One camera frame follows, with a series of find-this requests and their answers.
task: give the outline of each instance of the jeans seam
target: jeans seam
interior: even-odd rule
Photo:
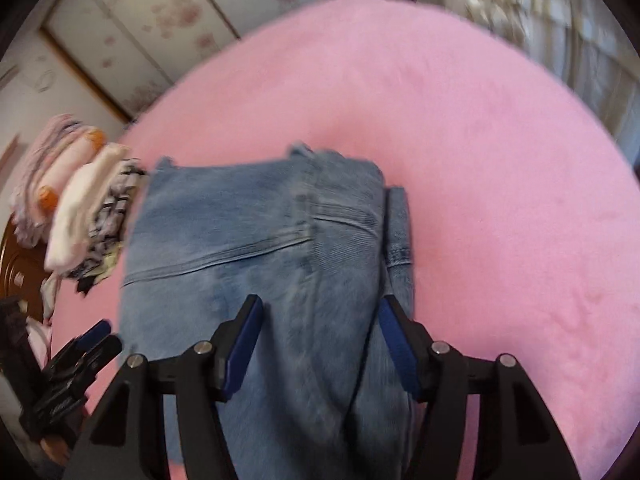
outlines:
[[[124,278],[122,286],[130,285],[135,282],[158,280],[162,278],[170,278],[172,276],[180,276],[182,274],[189,274],[190,272],[197,272],[198,270],[202,270],[207,267],[228,264],[230,262],[236,262],[246,258],[253,258],[255,256],[273,253],[273,251],[285,249],[311,240],[312,237],[309,234],[308,228],[304,230],[298,229],[273,238],[261,240],[260,242],[255,242],[253,244],[217,251],[180,264],[132,272]]]
[[[376,231],[376,226],[382,223],[382,220],[377,218],[373,213],[339,204],[313,202],[310,206],[311,216],[316,220],[350,225],[366,231],[375,238],[379,236]]]
[[[330,401],[330,397],[327,395],[325,388],[322,387],[322,382],[318,376],[318,367],[316,365],[316,338],[315,328],[316,328],[316,311],[315,304],[316,299],[318,297],[318,289],[320,287],[320,283],[322,280],[322,270],[321,265],[318,261],[318,256],[316,253],[316,244],[317,240],[317,226],[316,222],[316,212],[318,211],[318,207],[320,204],[316,202],[315,198],[317,197],[316,192],[318,191],[318,173],[322,171],[322,169],[318,166],[315,158],[309,158],[308,171],[305,173],[305,212],[307,214],[306,220],[309,222],[310,230],[312,234],[312,246],[311,246],[311,254],[310,254],[310,262],[311,262],[311,276],[312,283],[310,286],[310,295],[308,298],[308,303],[306,305],[305,312],[305,322],[303,323],[304,330],[300,331],[300,334],[305,338],[306,344],[304,344],[304,348],[306,349],[307,361],[308,361],[308,383],[307,391],[310,399],[317,399],[316,404],[316,424],[328,423],[330,420],[326,420],[324,414],[330,413],[337,415],[335,417],[335,421],[337,423],[337,429],[340,428],[340,413],[336,410],[333,403]]]
[[[400,265],[411,265],[411,249],[407,247],[387,248],[385,254],[387,269]]]

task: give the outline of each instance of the jeans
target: jeans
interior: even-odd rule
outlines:
[[[156,168],[129,241],[123,355],[181,354],[248,294],[265,319],[241,390],[219,404],[242,480],[397,478],[411,407],[377,324],[411,315],[404,190],[371,162],[294,148],[285,160]],[[181,462],[173,397],[169,458]]]

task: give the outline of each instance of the blue gripper pad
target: blue gripper pad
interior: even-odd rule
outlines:
[[[247,297],[245,304],[234,320],[234,323],[241,323],[241,327],[226,359],[225,383],[222,387],[222,393],[227,399],[230,399],[242,386],[246,369],[260,335],[263,320],[264,307],[260,297],[255,295]]]
[[[111,323],[103,319],[76,339],[78,349],[88,352],[111,333]]]
[[[386,346],[389,348],[391,360],[400,375],[400,383],[404,390],[417,400],[421,390],[418,381],[418,359],[398,319],[398,316],[404,316],[404,312],[399,304],[394,307],[387,297],[382,298],[378,304],[378,322],[385,337]]]

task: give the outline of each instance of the white cloth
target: white cloth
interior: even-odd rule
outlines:
[[[110,143],[78,169],[62,192],[47,245],[45,268],[62,274],[79,265],[89,245],[89,222],[102,203],[127,146]]]
[[[602,0],[417,0],[523,50],[596,114],[626,159],[640,162],[640,57]]]
[[[42,282],[42,285],[40,286],[40,295],[42,297],[42,306],[44,308],[43,318],[45,320],[49,320],[51,319],[51,316],[53,316],[53,311],[56,307],[56,296],[60,290],[61,282],[62,277],[58,273],[52,272],[52,274],[46,279],[46,281]]]

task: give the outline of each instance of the metal screw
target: metal screw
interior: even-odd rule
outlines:
[[[431,345],[431,350],[436,352],[436,354],[446,354],[449,352],[449,350],[451,350],[451,347],[444,341],[434,341],[434,343]]]
[[[145,358],[140,354],[132,354],[127,358],[129,368],[138,368],[143,362],[145,362]]]
[[[213,350],[213,346],[209,341],[200,341],[199,343],[196,343],[196,346],[194,346],[193,349],[196,354],[202,355],[211,352],[211,350]]]
[[[513,368],[516,364],[518,364],[518,361],[511,354],[502,354],[500,356],[500,364],[502,366],[506,366],[507,368]]]

